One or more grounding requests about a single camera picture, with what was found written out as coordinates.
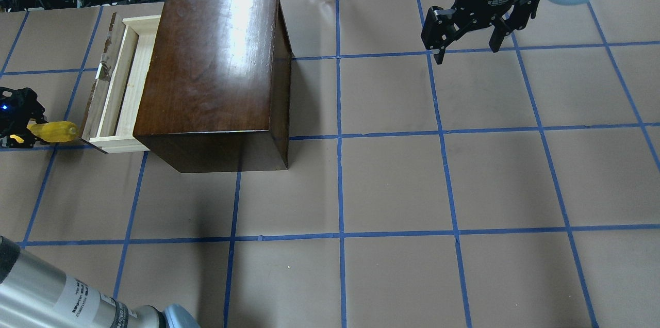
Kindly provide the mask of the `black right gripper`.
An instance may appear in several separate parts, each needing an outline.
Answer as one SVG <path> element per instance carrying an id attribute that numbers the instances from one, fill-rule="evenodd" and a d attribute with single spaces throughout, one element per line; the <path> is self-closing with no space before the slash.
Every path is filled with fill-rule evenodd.
<path id="1" fill-rule="evenodd" d="M 443 64 L 450 44 L 464 35 L 465 27 L 481 29 L 492 24 L 489 47 L 497 53 L 504 38 L 514 30 L 526 28 L 537 16 L 540 0 L 455 0 L 452 9 L 430 7 L 420 34 L 426 50 L 432 51 L 436 64 Z M 504 12 L 513 8 L 508 18 Z"/>

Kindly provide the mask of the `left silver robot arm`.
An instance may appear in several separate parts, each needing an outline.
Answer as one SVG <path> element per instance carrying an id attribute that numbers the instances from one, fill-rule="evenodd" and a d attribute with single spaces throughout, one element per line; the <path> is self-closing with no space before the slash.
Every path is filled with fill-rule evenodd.
<path id="1" fill-rule="evenodd" d="M 2 88 L 2 147 L 31 149 L 78 137 L 69 121 L 50 123 L 31 88 Z M 129 308 L 2 237 L 2 327 L 198 327 L 181 305 Z"/>

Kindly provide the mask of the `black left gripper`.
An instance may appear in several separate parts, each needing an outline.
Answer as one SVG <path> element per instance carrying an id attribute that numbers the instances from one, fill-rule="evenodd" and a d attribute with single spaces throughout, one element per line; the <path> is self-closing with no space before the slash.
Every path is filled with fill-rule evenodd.
<path id="1" fill-rule="evenodd" d="M 35 144 L 47 144 L 27 128 L 30 121 L 46 123 L 45 109 L 31 88 L 12 90 L 1 88 L 1 140 L 2 149 L 33 149 Z"/>

